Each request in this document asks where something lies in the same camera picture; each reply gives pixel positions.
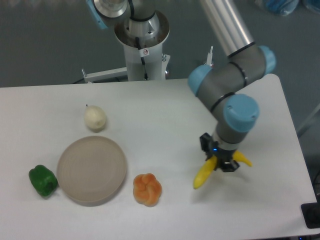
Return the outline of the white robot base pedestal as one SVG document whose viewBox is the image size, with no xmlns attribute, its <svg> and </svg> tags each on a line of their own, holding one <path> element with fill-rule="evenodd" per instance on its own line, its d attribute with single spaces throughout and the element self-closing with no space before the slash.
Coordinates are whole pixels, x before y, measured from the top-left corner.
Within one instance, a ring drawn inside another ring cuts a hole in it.
<svg viewBox="0 0 320 240">
<path fill-rule="evenodd" d="M 160 11 L 146 21 L 131 18 L 114 27 L 122 44 L 129 81 L 153 81 L 166 78 L 169 56 L 163 54 L 163 44 L 170 33 L 167 18 Z"/>
</svg>

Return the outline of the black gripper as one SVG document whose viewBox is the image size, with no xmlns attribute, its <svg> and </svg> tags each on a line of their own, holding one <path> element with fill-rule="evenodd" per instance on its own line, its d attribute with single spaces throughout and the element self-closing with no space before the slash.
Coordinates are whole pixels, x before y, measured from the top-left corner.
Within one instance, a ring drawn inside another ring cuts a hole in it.
<svg viewBox="0 0 320 240">
<path fill-rule="evenodd" d="M 199 140 L 206 161 L 212 157 L 212 162 L 215 165 L 220 165 L 219 168 L 225 173 L 235 172 L 239 168 L 239 163 L 233 158 L 233 154 L 238 148 L 237 143 L 213 140 L 207 132 L 202 134 Z"/>
</svg>

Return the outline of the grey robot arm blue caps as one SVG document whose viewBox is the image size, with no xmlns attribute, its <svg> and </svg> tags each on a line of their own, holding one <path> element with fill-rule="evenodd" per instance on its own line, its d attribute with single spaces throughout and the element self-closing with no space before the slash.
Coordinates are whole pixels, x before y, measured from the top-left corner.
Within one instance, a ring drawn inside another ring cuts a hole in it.
<svg viewBox="0 0 320 240">
<path fill-rule="evenodd" d="M 202 0 L 200 4 L 228 57 L 221 69 L 201 65 L 188 77 L 191 91 L 217 120 L 214 133 L 200 137 L 206 154 L 201 171 L 234 172 L 241 162 L 248 162 L 238 148 L 260 114 L 257 102 L 240 90 L 272 72 L 276 57 L 268 47 L 255 44 L 233 1 Z M 130 81 L 165 77 L 164 56 L 156 48 L 167 39 L 170 27 L 154 1 L 90 0 L 88 6 L 100 25 L 114 28 L 124 48 Z"/>
</svg>

